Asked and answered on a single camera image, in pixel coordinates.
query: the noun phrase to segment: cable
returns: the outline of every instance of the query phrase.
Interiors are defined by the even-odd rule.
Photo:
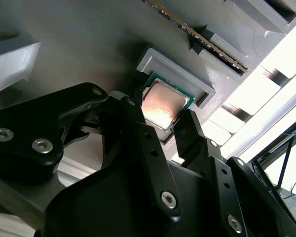
[[[262,182],[262,180],[260,179],[260,176],[256,172],[255,165],[253,163],[251,163],[251,165],[252,165],[253,173],[257,176],[257,178],[260,180],[260,182],[265,186],[264,182]]]
[[[296,195],[296,194],[294,194],[293,195],[293,189],[294,189],[294,187],[296,186],[296,182],[294,183],[294,185],[293,186],[291,186],[291,195],[290,196],[288,196],[288,197],[285,197],[284,199],[287,199],[287,198],[290,198],[290,197],[292,197],[293,198],[293,200],[295,200],[296,201],[296,199],[294,198],[294,196]]]

